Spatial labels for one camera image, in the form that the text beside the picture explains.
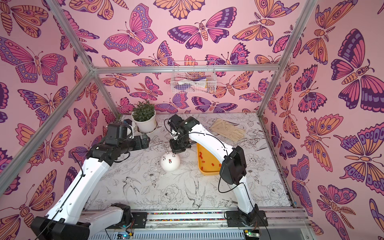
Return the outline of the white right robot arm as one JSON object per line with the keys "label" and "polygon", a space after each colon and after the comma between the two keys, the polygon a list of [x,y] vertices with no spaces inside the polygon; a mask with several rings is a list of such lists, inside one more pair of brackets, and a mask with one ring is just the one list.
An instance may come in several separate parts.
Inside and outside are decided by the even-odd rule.
{"label": "white right robot arm", "polygon": [[182,119],[178,115],[171,116],[166,124],[170,127],[170,147],[174,154],[179,154],[196,143],[210,152],[222,165],[220,181],[230,187],[227,192],[235,194],[238,205],[238,216],[245,226],[267,227],[268,220],[252,198],[247,181],[247,163],[244,150],[240,146],[233,147],[222,142],[211,134],[197,119]]}

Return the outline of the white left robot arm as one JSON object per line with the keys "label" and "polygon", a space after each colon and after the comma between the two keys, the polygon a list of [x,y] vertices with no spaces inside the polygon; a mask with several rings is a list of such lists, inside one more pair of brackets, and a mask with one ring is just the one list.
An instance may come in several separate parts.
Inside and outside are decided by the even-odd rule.
{"label": "white left robot arm", "polygon": [[125,204],[112,204],[103,211],[84,213],[84,206],[100,181],[123,154],[149,147],[150,138],[134,135],[131,120],[108,124],[107,134],[93,145],[86,155],[80,172],[63,196],[45,217],[36,217],[31,229],[38,240],[87,240],[110,226],[131,228],[135,219]]}

